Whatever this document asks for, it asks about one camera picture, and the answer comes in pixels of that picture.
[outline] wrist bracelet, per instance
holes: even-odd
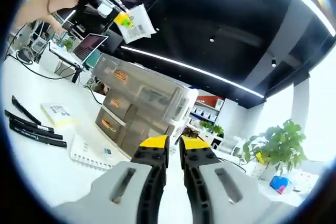
[[[47,12],[48,12],[48,14],[50,15],[51,12],[50,12],[50,8],[49,8],[49,6],[50,6],[50,0],[48,0],[48,2],[47,2]]]

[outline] computer monitor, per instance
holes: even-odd
[[[102,43],[98,49],[104,54],[113,56],[114,51],[123,41],[123,38],[119,34],[109,29],[106,31],[105,35],[107,35],[109,38],[104,41],[104,43]]]
[[[72,51],[82,62],[95,51],[108,36],[99,34],[88,34],[84,40]]]

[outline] spiral notebook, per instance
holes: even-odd
[[[70,150],[70,158],[91,168],[109,170],[118,163],[113,157],[112,144],[107,141],[88,143],[76,134]]]

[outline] book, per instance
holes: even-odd
[[[113,145],[107,141],[86,142],[76,134],[70,150],[70,158],[91,168],[109,170],[119,160],[112,152]]]
[[[43,103],[41,108],[51,123],[55,126],[60,126],[75,122],[71,116],[70,110],[60,103]]]

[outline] black pen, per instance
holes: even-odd
[[[15,96],[12,96],[12,104],[18,109],[20,110],[22,113],[24,113],[29,119],[31,119],[34,123],[41,125],[42,123],[36,118],[34,117],[32,114],[30,114],[30,112],[28,110],[26,110],[19,102],[18,100],[15,98]]]
[[[27,121],[27,120],[24,120],[24,119],[22,119],[22,118],[19,118],[18,116],[16,116],[16,115],[10,113],[10,112],[7,111],[7,110],[5,110],[5,115],[6,115],[7,117],[9,117],[9,118],[14,118],[14,119],[18,120],[19,122],[21,122],[21,123],[23,123],[23,124],[26,124],[26,125],[28,125],[28,126],[30,126],[30,127],[34,127],[34,128],[40,129],[40,130],[48,131],[48,132],[50,132],[50,133],[54,133],[54,132],[55,132],[55,131],[54,131],[54,128],[52,128],[52,127],[47,127],[47,126],[38,125],[38,124],[36,124],[36,123],[29,122],[29,121]]]
[[[16,127],[19,127],[19,128],[21,128],[25,131],[32,132],[34,134],[38,134],[38,135],[41,135],[41,136],[47,136],[49,138],[55,138],[55,139],[63,140],[62,135],[50,133],[50,132],[45,131],[45,130],[40,130],[40,129],[37,129],[35,127],[28,126],[28,125],[16,120],[15,118],[9,118],[9,122],[13,123],[13,125],[15,125]]]
[[[15,126],[13,123],[9,123],[9,128],[17,133],[19,133],[22,136],[26,136],[27,138],[30,138],[32,140],[44,143],[44,144],[50,144],[57,147],[67,148],[67,142],[59,141],[59,140],[52,140],[43,136],[35,135],[31,132],[25,131],[23,129],[20,129],[19,127]]]

